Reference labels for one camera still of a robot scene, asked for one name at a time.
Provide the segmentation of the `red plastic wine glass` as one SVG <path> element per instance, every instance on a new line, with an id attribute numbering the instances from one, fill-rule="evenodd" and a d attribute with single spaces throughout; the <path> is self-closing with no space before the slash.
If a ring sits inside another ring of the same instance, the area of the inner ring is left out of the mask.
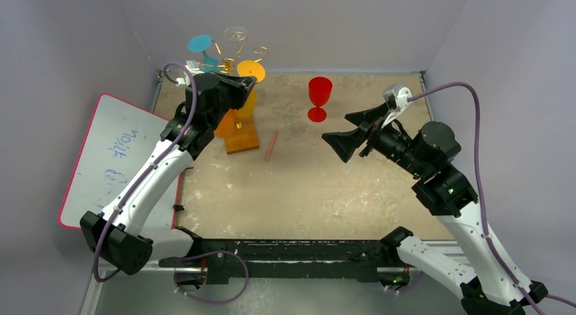
<path id="1" fill-rule="evenodd" d="M 323 122 L 327 112 L 323 106 L 331 97 L 332 82 L 326 77 L 314 77 L 308 82 L 308 97 L 313 107 L 308 111 L 308 119 L 312 122 Z"/>

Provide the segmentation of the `blue plastic wine glass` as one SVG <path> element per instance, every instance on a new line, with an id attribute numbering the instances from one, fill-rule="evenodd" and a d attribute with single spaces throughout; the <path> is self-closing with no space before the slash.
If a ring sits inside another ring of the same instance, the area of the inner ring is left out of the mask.
<path id="1" fill-rule="evenodd" d="M 220 62 L 222 59 L 219 44 L 209 35 L 198 35 L 188 41 L 187 48 L 190 52 L 202 54 L 202 60 L 199 62 L 202 70 L 206 73 L 214 71 L 220 73 Z M 217 53 L 214 56 L 209 54 L 212 49 Z"/>

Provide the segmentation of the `clear wine glass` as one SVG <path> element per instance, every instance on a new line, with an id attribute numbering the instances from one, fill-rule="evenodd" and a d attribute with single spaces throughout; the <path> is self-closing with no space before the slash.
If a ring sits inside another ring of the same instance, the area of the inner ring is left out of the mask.
<path id="1" fill-rule="evenodd" d="M 225 38 L 230 42 L 240 43 L 247 38 L 247 30 L 243 26 L 230 26 L 224 31 Z"/>

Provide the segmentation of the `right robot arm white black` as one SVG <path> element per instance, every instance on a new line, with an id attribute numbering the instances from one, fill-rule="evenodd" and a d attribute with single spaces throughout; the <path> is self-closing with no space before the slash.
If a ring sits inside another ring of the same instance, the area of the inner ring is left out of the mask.
<path id="1" fill-rule="evenodd" d="M 323 140 L 344 162 L 354 153 L 365 157 L 376 151 L 409 172 L 418 201 L 452 234 L 467 262 L 430 251 L 403 227 L 384 237 L 383 260 L 419 268 L 454 293 L 468 314 L 523 314 L 525 306 L 542 301 L 545 285 L 516 267 L 482 217 L 475 189 L 452 165 L 461 150 L 452 129 L 431 121 L 409 136 L 398 120 L 385 122 L 388 114 L 386 105 L 349 113 L 346 119 L 356 128 L 325 133 Z"/>

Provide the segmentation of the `yellow plastic wine glass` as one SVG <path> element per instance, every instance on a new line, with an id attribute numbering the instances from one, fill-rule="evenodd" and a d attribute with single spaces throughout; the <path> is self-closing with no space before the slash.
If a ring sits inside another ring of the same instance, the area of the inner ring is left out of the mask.
<path id="1" fill-rule="evenodd" d="M 259 62 L 254 60 L 244 60 L 240 62 L 237 66 L 237 71 L 241 77 L 255 77 L 257 84 L 263 81 L 266 77 L 265 68 Z M 247 119 L 252 117 L 256 107 L 256 102 L 257 91 L 253 88 L 244 107 L 234 112 L 236 119 Z"/>

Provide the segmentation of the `orange plastic wine glass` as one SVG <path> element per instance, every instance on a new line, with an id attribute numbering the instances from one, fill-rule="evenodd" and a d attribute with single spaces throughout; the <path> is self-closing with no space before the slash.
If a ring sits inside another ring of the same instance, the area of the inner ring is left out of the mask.
<path id="1" fill-rule="evenodd" d="M 233 135 L 234 131 L 235 131 L 234 111 L 230 109 L 224 115 L 218 127 L 214 130 L 214 136 L 217 138 L 228 138 L 229 136 Z"/>

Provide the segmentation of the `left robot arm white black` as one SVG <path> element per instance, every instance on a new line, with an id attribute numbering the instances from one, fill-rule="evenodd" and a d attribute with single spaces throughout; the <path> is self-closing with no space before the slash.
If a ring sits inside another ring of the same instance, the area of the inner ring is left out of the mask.
<path id="1" fill-rule="evenodd" d="M 213 140 L 214 131 L 231 110 L 243 108 L 253 91 L 255 76 L 235 77 L 215 72 L 192 77 L 185 101 L 160 134 L 147 161 L 117 197 L 102 211 L 87 211 L 79 221 L 91 251 L 97 281 L 98 261 L 116 272 L 133 275 L 152 257 L 176 257 L 184 266 L 202 260 L 202 248 L 186 229 L 171 229 L 166 238 L 143 236 L 144 224 L 166 190 Z"/>

